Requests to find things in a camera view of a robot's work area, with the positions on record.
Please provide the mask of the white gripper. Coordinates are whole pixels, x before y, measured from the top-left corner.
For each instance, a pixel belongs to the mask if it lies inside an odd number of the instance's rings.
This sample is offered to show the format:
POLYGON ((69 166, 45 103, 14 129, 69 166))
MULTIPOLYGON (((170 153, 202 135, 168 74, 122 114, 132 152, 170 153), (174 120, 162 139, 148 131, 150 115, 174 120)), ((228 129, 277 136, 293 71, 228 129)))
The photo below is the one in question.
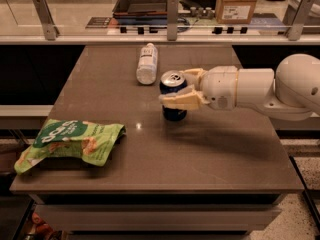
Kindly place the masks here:
POLYGON ((214 110, 235 108, 238 80, 238 69, 235 66, 217 66, 209 71, 192 68, 181 70, 181 73, 188 86, 178 92, 161 94, 159 102, 165 108, 198 110, 202 105, 208 105, 214 110))

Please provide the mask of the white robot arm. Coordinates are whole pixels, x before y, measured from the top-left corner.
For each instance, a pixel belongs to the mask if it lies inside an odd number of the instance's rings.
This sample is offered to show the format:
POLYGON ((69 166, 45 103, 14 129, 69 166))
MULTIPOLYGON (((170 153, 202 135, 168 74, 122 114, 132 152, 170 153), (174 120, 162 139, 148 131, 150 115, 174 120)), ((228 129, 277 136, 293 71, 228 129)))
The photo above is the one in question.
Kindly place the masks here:
POLYGON ((175 76, 187 85, 159 96, 168 109, 197 110, 203 105, 214 110, 249 108, 287 121, 320 114, 320 59, 311 55, 290 55, 275 70, 217 66, 168 71, 163 79, 171 81, 175 76))

